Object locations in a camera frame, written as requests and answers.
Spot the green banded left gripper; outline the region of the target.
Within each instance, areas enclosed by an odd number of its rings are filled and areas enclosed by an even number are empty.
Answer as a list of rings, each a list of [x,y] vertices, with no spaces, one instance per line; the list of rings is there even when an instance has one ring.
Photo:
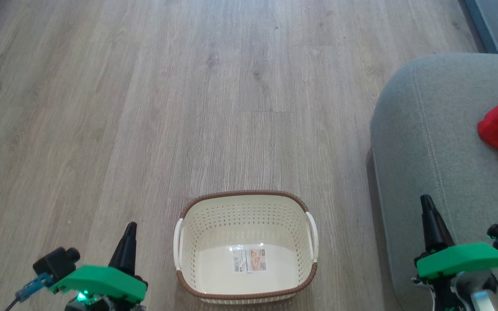
[[[76,291],[76,301],[92,305],[107,298],[138,305],[146,297],[147,286],[135,276],[137,223],[130,222],[113,252],[108,267],[83,265],[50,286],[50,291]]]

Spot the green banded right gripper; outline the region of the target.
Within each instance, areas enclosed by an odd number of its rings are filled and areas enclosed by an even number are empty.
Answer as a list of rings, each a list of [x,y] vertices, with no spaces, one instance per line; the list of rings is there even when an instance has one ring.
[[[456,245],[431,196],[423,194],[421,222],[425,252],[416,268],[422,279],[450,277],[462,272],[498,269],[498,250],[481,242]]]

